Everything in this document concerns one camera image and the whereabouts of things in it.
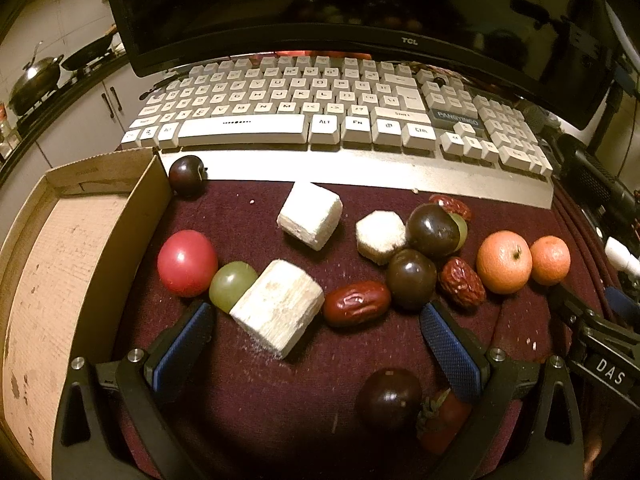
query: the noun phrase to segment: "monitor screen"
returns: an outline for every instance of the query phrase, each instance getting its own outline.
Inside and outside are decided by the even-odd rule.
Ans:
[[[138,75],[270,50],[480,71],[581,128],[612,81],[603,0],[110,0]]]

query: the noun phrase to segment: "keyboard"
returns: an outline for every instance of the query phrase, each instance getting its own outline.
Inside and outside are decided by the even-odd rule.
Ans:
[[[519,110],[438,70],[350,57],[195,66],[151,94],[123,149],[185,152],[210,179],[309,180],[549,208],[552,167]]]

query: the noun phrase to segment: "red date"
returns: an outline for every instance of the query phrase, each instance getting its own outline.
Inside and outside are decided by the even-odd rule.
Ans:
[[[322,315],[330,326],[353,326],[382,316],[390,304],[391,293],[383,283],[353,283],[326,295]]]
[[[438,282],[458,305],[473,309],[486,299],[480,276],[462,258],[453,257],[442,267]]]
[[[471,222],[471,209],[464,202],[461,202],[457,198],[452,196],[434,194],[429,197],[429,202],[432,204],[438,204],[447,213],[457,213],[467,222]]]

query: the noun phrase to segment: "orange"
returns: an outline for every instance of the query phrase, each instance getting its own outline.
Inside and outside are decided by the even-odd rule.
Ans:
[[[520,290],[531,274],[531,253],[523,237],[498,231],[484,239],[478,249],[476,270],[484,286],[496,294]]]
[[[531,246],[531,277],[540,285],[555,285],[569,273],[569,247],[558,237],[543,236]]]

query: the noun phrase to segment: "white foam block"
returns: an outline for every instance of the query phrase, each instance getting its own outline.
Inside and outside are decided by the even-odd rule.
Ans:
[[[231,309],[231,317],[261,346],[284,358],[324,303],[304,270],[273,260]]]
[[[388,264],[406,245],[404,222],[393,211],[374,211],[357,222],[356,242],[362,256],[379,265]]]
[[[333,234],[342,214],[342,202],[334,192],[310,182],[296,182],[280,214],[278,226],[319,251]]]

